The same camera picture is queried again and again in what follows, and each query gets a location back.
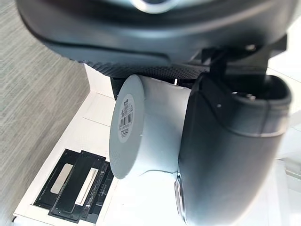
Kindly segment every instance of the white sticker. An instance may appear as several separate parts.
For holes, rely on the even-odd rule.
[[[135,115],[135,102],[131,94],[127,94],[119,110],[118,137],[121,143],[127,141],[132,132]]]

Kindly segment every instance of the black curved cover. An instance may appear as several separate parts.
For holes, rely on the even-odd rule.
[[[114,68],[171,67],[190,61],[207,47],[275,42],[285,34],[296,0],[217,0],[160,15],[101,0],[16,3],[27,28],[50,49],[73,60]],[[98,70],[106,74],[102,67]]]

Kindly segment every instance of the chrome ring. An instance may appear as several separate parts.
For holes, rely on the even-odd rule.
[[[182,217],[182,220],[186,223],[184,196],[182,190],[182,178],[180,173],[178,173],[177,180],[174,183],[174,191],[175,191],[175,199],[176,199],[178,214],[180,215],[180,217]]]
[[[132,5],[135,6],[138,10],[150,13],[150,14],[159,14],[165,13],[175,7],[179,0],[166,0],[162,3],[151,4],[147,3],[144,0],[130,0]]]

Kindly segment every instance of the barcode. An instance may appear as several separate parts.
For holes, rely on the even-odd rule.
[[[120,120],[119,127],[121,128],[123,126],[126,126],[127,124],[131,123],[132,120],[133,120],[133,113],[130,113],[129,115],[127,115],[126,117]]]

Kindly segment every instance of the gray carpet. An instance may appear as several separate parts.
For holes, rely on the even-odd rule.
[[[0,2],[0,225],[12,214],[89,93],[83,65],[51,52]]]

